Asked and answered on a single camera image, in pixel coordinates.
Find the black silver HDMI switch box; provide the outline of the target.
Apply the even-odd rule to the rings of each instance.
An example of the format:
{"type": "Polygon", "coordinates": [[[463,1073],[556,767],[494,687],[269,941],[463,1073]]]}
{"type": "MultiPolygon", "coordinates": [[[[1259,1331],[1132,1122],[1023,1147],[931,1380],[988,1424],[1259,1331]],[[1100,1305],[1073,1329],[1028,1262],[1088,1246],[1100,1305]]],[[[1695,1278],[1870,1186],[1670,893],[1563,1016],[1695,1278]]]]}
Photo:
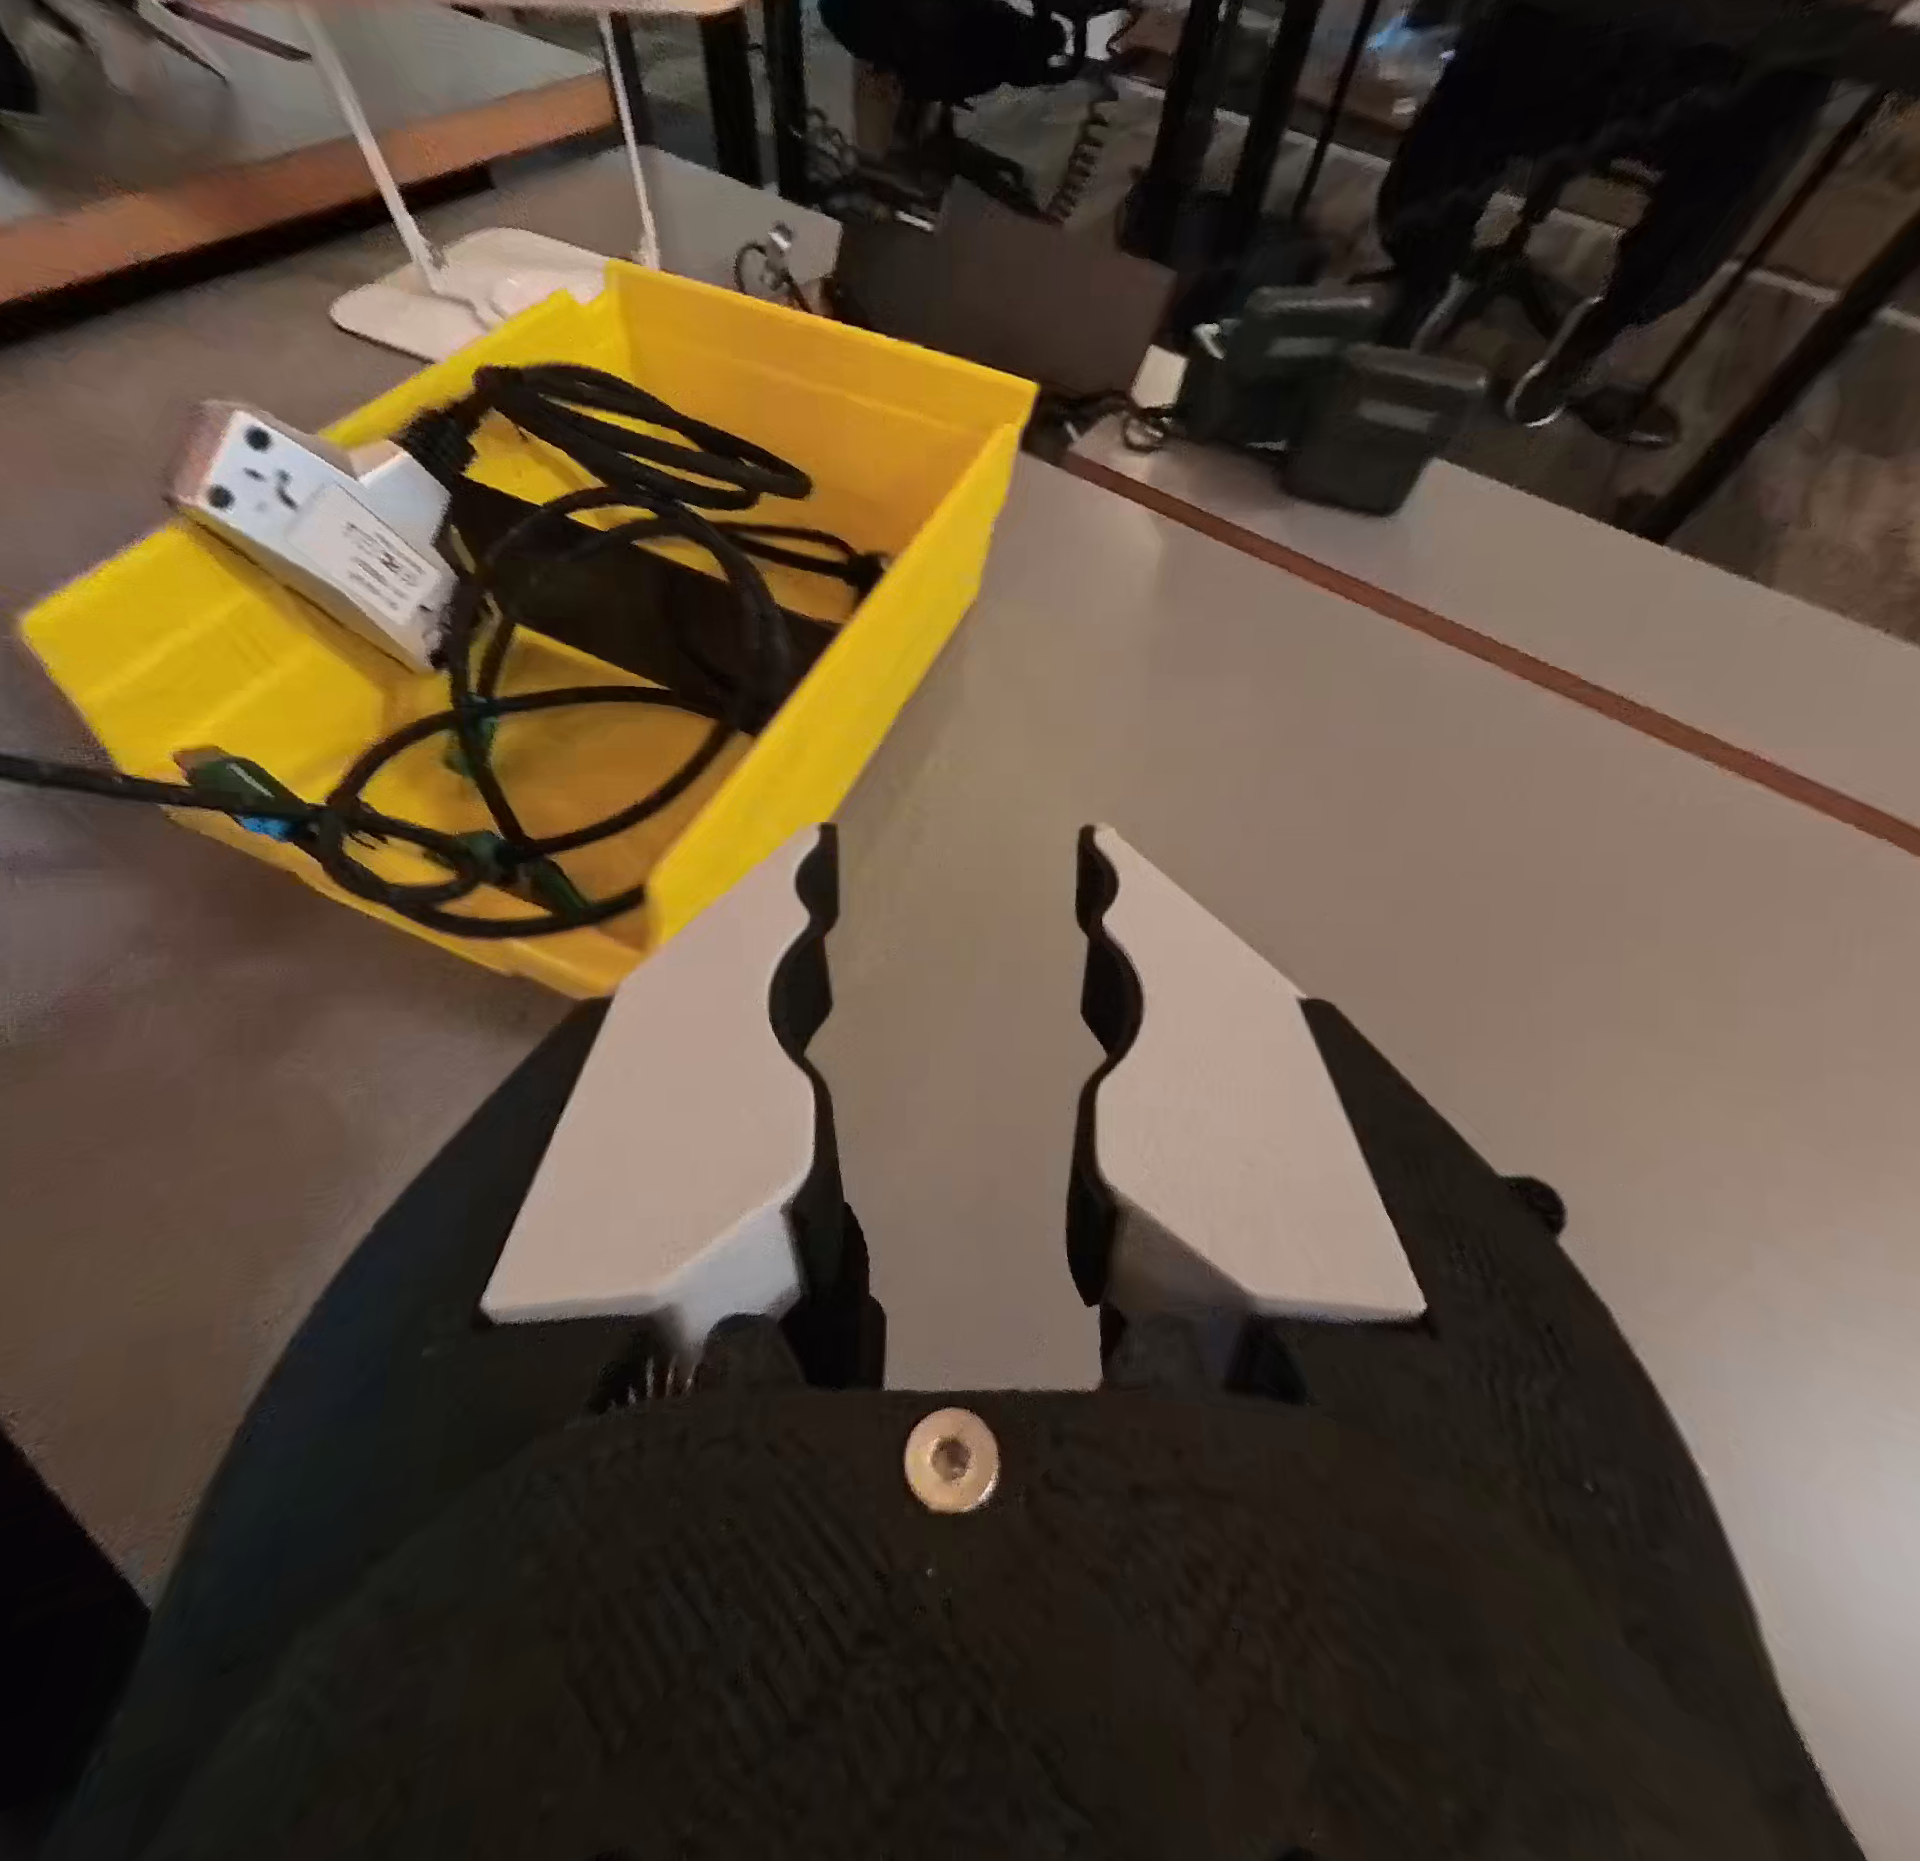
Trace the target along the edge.
{"type": "Polygon", "coordinates": [[[418,674],[437,668],[457,576],[450,486],[393,440],[347,451],[257,408],[192,410],[175,512],[418,674]]]}

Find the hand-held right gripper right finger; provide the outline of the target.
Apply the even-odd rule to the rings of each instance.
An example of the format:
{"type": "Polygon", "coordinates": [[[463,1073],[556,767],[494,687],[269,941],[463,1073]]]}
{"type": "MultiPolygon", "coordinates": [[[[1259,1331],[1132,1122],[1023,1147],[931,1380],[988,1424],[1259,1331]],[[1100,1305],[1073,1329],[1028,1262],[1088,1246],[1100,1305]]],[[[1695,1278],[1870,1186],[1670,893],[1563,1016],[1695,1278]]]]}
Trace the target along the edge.
{"type": "Polygon", "coordinates": [[[1283,1322],[1422,1324],[1429,1299],[1304,990],[1107,824],[1074,845],[1079,1011],[1068,1272],[1100,1322],[1174,1321],[1249,1383],[1283,1322]]]}

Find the yellow bin with black divider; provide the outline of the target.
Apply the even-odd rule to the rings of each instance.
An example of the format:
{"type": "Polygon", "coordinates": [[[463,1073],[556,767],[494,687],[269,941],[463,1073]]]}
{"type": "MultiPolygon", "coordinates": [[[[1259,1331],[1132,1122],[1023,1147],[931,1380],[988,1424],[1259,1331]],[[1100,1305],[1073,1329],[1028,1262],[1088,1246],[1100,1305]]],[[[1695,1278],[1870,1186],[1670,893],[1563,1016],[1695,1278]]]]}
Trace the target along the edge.
{"type": "MultiPolygon", "coordinates": [[[[813,494],[756,505],[748,524],[835,532],[884,561],[765,739],[727,744],[634,840],[561,855],[588,893],[645,883],[642,908],[567,937],[457,941],[344,894],[291,845],[213,817],[172,831],[450,961],[592,999],[851,792],[980,592],[1036,395],[967,360],[617,262],[588,304],[554,293],[411,376],[389,366],[378,395],[324,434],[360,451],[463,397],[485,366],[546,360],[621,375],[796,463],[813,494]]],[[[427,676],[191,524],[160,527],[63,582],[16,631],[71,721],[136,775],[172,779],[180,746],[213,746],[324,797],[368,746],[447,703],[427,676]]]]}

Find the dark grey battery charger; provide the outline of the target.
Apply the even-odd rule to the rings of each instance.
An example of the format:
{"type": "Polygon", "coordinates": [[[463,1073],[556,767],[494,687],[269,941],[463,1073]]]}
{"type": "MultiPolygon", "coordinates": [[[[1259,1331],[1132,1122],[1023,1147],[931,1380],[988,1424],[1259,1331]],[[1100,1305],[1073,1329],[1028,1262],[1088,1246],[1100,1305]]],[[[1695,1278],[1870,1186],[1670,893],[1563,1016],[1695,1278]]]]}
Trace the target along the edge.
{"type": "Polygon", "coordinates": [[[1356,344],[1309,397],[1279,489],[1306,505],[1393,516],[1429,465],[1448,454],[1488,389],[1488,373],[1475,363],[1356,344]]]}
{"type": "Polygon", "coordinates": [[[1174,429],[1191,442],[1279,457],[1333,369],[1378,333],[1389,306],[1372,281],[1252,289],[1236,312],[1191,331],[1174,429]]]}

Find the black flat case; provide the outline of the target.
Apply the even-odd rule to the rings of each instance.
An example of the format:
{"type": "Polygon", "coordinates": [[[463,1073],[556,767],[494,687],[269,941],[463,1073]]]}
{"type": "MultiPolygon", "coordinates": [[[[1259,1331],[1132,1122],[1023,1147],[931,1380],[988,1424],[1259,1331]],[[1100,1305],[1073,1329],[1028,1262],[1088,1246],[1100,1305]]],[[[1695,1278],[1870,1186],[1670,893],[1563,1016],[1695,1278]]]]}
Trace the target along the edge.
{"type": "Polygon", "coordinates": [[[933,221],[851,215],[828,293],[876,335],[1073,397],[1129,390],[1178,289],[1115,237],[955,181],[933,221]]]}

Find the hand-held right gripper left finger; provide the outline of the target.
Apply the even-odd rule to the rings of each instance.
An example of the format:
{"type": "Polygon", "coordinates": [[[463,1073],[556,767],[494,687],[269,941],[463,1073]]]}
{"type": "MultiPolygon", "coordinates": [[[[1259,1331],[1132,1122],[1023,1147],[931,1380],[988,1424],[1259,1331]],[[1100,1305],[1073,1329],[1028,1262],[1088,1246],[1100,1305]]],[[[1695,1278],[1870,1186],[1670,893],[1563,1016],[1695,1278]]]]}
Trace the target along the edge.
{"type": "Polygon", "coordinates": [[[818,1387],[875,1384],[875,1295],[833,1095],[835,824],[776,847],[615,988],[478,1308],[634,1321],[690,1372],[723,1321],[775,1321],[818,1387]]]}

